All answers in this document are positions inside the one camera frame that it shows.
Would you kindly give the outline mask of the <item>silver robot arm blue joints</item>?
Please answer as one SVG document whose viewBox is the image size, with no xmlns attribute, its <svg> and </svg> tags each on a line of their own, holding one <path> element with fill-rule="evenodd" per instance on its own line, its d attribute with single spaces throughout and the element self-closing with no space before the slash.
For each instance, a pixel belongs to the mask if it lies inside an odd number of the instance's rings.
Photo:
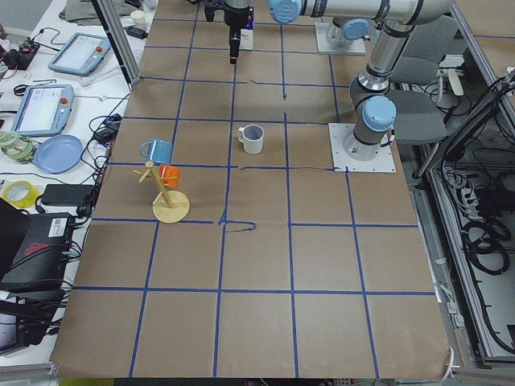
<svg viewBox="0 0 515 386">
<path fill-rule="evenodd" d="M 268 1 L 272 19 L 288 24 L 299 16 L 366 18 L 382 23 L 366 68 L 351 84 L 350 93 L 357 123 L 353 136 L 360 144 L 375 146 L 384 129 L 376 130 L 365 122 L 363 104 L 375 95 L 385 94 L 389 79 L 412 31 L 417 25 L 436 20 L 450 10 L 451 1 Z"/>
</svg>

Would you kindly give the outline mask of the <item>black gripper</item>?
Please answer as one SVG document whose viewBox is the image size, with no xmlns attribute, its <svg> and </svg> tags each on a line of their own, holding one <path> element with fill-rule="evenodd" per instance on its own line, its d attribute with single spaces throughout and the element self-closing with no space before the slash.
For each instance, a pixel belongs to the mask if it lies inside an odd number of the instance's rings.
<svg viewBox="0 0 515 386">
<path fill-rule="evenodd" d="M 217 10 L 224 12 L 224 22 L 229 26 L 229 63 L 236 64 L 240 45 L 241 30 L 234 27 L 245 27 L 250 13 L 248 0 L 205 0 L 204 16 L 207 22 L 212 22 Z"/>
</svg>

